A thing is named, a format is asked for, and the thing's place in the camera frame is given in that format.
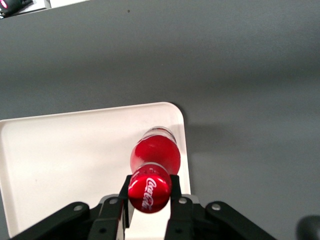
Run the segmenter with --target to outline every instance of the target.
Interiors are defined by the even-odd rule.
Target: coca-cola logo
[[[154,193],[154,188],[157,187],[157,183],[155,180],[153,180],[151,177],[148,177],[146,179],[146,185],[144,188],[144,194],[143,194],[143,201],[142,201],[142,207],[144,209],[152,209],[152,206],[154,204],[154,199],[152,197],[152,194]]]

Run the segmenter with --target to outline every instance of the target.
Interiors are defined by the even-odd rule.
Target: white object
[[[31,3],[26,8],[16,13],[16,15],[35,12],[35,11],[44,10],[44,9],[50,9],[50,8],[51,8],[50,0],[33,0],[33,3]]]
[[[89,0],[50,0],[52,8],[63,7],[71,4],[77,4]]]
[[[130,154],[153,126],[169,128],[181,153],[181,191],[190,194],[184,120],[168,102],[0,121],[0,190],[10,237],[72,202],[95,207],[118,194]],[[126,239],[163,239],[170,205],[135,211]]]

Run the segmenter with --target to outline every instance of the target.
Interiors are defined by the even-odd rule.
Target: bolt
[[[221,206],[217,203],[212,204],[211,208],[215,211],[219,211],[221,209]]]
[[[185,199],[184,197],[180,197],[179,198],[179,203],[180,204],[186,204],[187,203],[187,199]]]
[[[112,198],[112,199],[110,199],[109,204],[115,204],[117,202],[118,202],[117,198]]]
[[[82,210],[84,207],[82,206],[82,205],[78,205],[78,206],[75,206],[74,208],[73,208],[73,211],[80,211],[80,210]]]

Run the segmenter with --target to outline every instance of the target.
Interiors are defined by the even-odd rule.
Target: coca-cola bottle
[[[180,163],[172,132],[163,126],[148,130],[131,153],[128,197],[132,205],[144,213],[160,211],[170,198],[170,175],[178,173]]]

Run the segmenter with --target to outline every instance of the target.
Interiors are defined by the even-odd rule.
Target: bottle cap
[[[168,172],[158,163],[148,162],[131,177],[128,198],[143,213],[155,213],[164,208],[170,198],[172,182]]]

